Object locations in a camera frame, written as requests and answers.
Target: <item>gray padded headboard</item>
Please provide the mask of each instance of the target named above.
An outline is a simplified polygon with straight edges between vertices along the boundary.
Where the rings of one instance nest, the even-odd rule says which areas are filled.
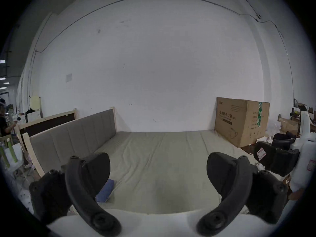
[[[115,135],[113,109],[61,124],[30,137],[45,173],[60,170],[70,156],[93,154]]]

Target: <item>bed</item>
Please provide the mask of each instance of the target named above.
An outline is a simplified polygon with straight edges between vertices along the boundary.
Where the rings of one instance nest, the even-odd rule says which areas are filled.
[[[103,209],[166,214],[215,208],[221,197],[206,173],[211,152],[253,156],[216,131],[118,132],[99,152],[110,157],[115,188]]]
[[[116,132],[113,109],[61,124],[31,136],[43,173],[61,169],[71,155],[106,152],[115,188],[103,209],[166,214],[215,208],[221,197],[209,181],[211,152],[253,156],[215,131]]]

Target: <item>wooden post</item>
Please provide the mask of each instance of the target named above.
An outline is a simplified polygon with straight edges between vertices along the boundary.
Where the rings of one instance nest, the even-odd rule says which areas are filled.
[[[74,115],[75,115],[75,119],[78,119],[78,112],[77,112],[77,108],[74,108]]]
[[[42,169],[42,167],[41,167],[41,165],[40,165],[40,163],[39,163],[39,161],[38,161],[38,159],[37,159],[37,157],[35,155],[34,149],[33,149],[32,145],[31,145],[30,137],[28,136],[27,132],[23,133],[23,139],[24,139],[25,146],[27,148],[27,152],[28,152],[28,154],[29,154],[29,156],[30,156],[30,158],[31,158],[31,160],[32,160],[32,162],[33,162],[38,174],[41,177],[44,176],[45,172]]]
[[[117,127],[116,127],[115,107],[114,107],[114,106],[111,106],[110,109],[113,110],[114,124],[115,124],[115,132],[118,132]]]
[[[16,126],[14,128],[14,131],[15,131],[16,136],[18,136],[18,139],[19,139],[19,141],[21,143],[21,147],[22,147],[23,153],[26,154],[26,148],[24,147],[24,143],[23,143],[22,136],[21,136],[21,133],[20,133],[19,124],[16,124]]]

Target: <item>person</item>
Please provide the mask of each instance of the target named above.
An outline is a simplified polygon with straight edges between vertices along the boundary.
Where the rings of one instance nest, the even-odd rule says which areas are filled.
[[[5,113],[6,113],[6,103],[3,98],[0,99],[0,131],[1,136],[6,136],[11,134],[12,129],[15,127],[15,123],[8,126],[5,120]]]

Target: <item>white sticker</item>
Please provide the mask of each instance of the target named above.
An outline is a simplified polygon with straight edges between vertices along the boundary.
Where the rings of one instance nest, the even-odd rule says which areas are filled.
[[[263,157],[266,156],[266,152],[263,150],[263,148],[260,148],[260,150],[257,152],[259,160],[261,160]]]
[[[307,165],[307,170],[308,171],[313,171],[314,168],[315,168],[315,164],[316,164],[316,161],[315,160],[310,160],[308,165]]]

